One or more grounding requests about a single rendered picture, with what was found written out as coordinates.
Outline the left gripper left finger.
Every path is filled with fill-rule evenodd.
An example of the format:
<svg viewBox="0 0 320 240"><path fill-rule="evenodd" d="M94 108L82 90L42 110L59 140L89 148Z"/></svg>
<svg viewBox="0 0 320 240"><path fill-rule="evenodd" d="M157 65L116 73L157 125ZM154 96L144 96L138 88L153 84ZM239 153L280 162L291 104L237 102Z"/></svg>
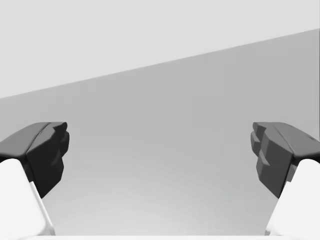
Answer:
<svg viewBox="0 0 320 240"><path fill-rule="evenodd" d="M61 180L66 122L37 122L0 141L0 236L54 236L43 204Z"/></svg>

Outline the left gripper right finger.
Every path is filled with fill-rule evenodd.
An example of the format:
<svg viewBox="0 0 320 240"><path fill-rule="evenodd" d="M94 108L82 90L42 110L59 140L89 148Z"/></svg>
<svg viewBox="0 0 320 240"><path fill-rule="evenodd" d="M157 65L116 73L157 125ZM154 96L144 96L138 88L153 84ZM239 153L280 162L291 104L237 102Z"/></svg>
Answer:
<svg viewBox="0 0 320 240"><path fill-rule="evenodd" d="M254 122L260 182L278 199L267 236L320 236L320 141L283 122Z"/></svg>

